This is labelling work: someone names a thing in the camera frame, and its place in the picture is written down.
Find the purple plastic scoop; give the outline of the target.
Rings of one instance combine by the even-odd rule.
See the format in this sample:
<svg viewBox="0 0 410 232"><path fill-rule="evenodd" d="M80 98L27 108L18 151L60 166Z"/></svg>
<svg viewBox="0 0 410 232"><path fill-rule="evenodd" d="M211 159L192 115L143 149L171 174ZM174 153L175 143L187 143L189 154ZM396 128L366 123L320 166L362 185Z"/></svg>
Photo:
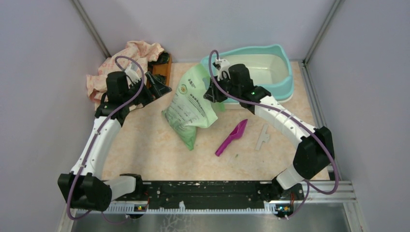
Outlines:
<svg viewBox="0 0 410 232"><path fill-rule="evenodd" d="M218 147L218 149L215 152L215 155L219 157L224 150L228 147L228 145L233 141L240 139L245 131L245 128L247 126L248 119L244 119L240 121L236 127L232 130L232 132L225 138L225 140L221 143L221 145Z"/></svg>

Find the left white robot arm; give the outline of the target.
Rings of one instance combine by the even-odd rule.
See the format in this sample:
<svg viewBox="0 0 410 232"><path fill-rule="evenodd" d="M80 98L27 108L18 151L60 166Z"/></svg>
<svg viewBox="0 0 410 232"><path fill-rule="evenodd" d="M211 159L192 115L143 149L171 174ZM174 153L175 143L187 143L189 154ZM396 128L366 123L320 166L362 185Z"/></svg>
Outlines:
<svg viewBox="0 0 410 232"><path fill-rule="evenodd" d="M144 196L145 187L140 175L121 174L103 181L103 167L130 107L146 106L172 89L156 80L151 72L131 83L128 80L129 76L123 71L108 74L107 91L95 112L86 147L70 172L58 178L58 187L68 209L105 211L114 200L123 200L126 196L139 200Z"/></svg>

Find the white bag clip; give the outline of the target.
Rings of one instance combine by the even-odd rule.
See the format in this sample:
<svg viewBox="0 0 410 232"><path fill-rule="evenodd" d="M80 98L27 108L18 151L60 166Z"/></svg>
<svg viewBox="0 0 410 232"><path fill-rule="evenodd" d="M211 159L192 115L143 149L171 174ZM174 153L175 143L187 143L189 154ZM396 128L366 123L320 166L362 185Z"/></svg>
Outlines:
<svg viewBox="0 0 410 232"><path fill-rule="evenodd" d="M267 143L270 140L270 134L267 133L268 127L268 124L263 125L255 146L256 151L259 151L261 149L263 143Z"/></svg>

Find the green litter bag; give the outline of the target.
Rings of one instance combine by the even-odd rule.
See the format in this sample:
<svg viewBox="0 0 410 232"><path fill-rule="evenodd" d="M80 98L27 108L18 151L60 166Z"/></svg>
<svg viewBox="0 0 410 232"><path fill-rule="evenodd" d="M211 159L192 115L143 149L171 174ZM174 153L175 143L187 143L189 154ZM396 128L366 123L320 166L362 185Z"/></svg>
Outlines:
<svg viewBox="0 0 410 232"><path fill-rule="evenodd" d="M181 77L170 105L162 111L169 126L189 151L194 149L198 128L209 128L223 112L223 103L204 99L210 85L210 74L202 64L188 69Z"/></svg>

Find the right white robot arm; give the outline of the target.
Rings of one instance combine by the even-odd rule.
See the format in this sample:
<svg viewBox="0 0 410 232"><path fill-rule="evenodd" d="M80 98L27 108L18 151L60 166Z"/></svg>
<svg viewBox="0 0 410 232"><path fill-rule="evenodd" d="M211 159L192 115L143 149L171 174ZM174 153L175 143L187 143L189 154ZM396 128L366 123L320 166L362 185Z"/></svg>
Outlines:
<svg viewBox="0 0 410 232"><path fill-rule="evenodd" d="M244 64L210 62L210 85L204 98L223 102L230 98L255 116L263 118L286 136L296 148L292 164L272 180L272 192L285 199L294 185L308 181L328 165L335 166L333 140L330 130L316 128L299 119L283 107L262 86L256 86Z"/></svg>

